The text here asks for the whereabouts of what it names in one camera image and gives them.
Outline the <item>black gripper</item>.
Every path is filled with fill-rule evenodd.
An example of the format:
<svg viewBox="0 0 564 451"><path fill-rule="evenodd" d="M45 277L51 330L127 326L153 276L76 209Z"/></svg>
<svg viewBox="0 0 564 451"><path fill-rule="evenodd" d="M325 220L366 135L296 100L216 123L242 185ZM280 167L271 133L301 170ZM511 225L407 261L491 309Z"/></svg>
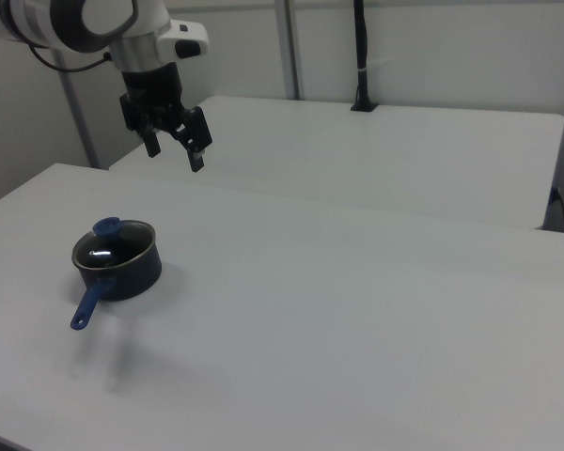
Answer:
<svg viewBox="0 0 564 451"><path fill-rule="evenodd" d="M212 135L201 108L186 108L181 101L178 68L167 64L157 70L124 72L127 93L119 98L128 130L136 132L154 158L161 153L157 132L166 132L187 149L193 173L204 167L205 150Z"/></svg>

